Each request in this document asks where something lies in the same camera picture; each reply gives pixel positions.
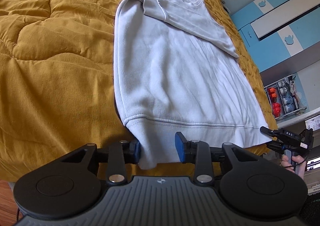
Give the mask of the person's right hand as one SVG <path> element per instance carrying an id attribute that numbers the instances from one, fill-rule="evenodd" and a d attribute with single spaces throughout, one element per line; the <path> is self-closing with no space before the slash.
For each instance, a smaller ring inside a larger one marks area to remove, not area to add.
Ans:
<path id="1" fill-rule="evenodd" d="M 289 161 L 289 157 L 287 155 L 282 155 L 280 166 L 304 179 L 306 161 L 302 156 L 292 156 Z"/>

